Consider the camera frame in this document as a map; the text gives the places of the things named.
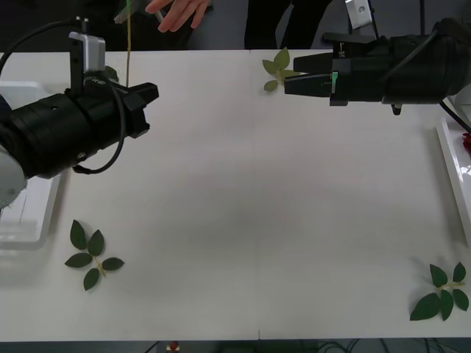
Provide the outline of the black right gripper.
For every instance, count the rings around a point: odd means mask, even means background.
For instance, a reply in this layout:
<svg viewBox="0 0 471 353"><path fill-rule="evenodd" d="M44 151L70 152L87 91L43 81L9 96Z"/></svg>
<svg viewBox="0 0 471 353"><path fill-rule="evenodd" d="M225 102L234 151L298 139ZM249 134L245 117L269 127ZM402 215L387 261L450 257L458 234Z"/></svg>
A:
<svg viewBox="0 0 471 353"><path fill-rule="evenodd" d="M296 57L293 69L303 74L286 78L284 92L295 96L330 96L330 106L350 102L380 102L385 85L380 77L389 68L389 40L363 35L325 33L333 53Z"/></svg>

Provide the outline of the person's hand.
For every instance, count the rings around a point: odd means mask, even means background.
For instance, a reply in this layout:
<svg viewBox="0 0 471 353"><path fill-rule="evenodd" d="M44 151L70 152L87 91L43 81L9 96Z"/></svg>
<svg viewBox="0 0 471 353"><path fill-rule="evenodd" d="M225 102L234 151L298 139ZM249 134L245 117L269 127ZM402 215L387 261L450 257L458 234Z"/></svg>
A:
<svg viewBox="0 0 471 353"><path fill-rule="evenodd" d="M196 29L210 3L211 1L208 0L153 0L145 10L149 14L156 14L170 4L170 10L161 21L158 29L160 32L176 32L190 17L193 18L191 28Z"/></svg>

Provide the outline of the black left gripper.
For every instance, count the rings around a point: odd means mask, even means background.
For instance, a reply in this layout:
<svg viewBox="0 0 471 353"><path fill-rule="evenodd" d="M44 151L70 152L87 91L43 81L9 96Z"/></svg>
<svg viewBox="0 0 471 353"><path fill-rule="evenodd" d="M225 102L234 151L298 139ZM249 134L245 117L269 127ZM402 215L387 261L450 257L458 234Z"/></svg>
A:
<svg viewBox="0 0 471 353"><path fill-rule="evenodd" d="M136 139L149 131L144 109L159 97L157 85L145 82L126 88L115 82L107 85L97 76L87 76L83 95L76 99L76 103L85 112L91 126L91 133L85 139L90 151L118 143L121 121L112 88L116 89L124 107L124 135Z"/></svg>

